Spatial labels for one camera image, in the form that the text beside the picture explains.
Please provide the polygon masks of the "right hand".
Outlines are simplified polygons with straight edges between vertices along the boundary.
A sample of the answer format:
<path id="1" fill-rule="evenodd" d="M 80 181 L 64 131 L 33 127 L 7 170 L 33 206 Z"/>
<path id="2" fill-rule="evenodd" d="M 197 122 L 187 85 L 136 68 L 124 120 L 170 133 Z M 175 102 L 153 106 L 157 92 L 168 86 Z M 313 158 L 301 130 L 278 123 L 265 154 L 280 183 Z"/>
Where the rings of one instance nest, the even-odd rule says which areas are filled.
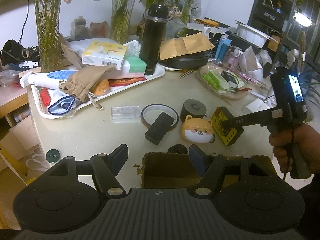
<path id="1" fill-rule="evenodd" d="M 269 136 L 282 173 L 286 174 L 293 168 L 297 160 L 295 152 L 301 154 L 312 174 L 319 173 L 319 133 L 307 124 L 294 129 L 283 130 Z"/>

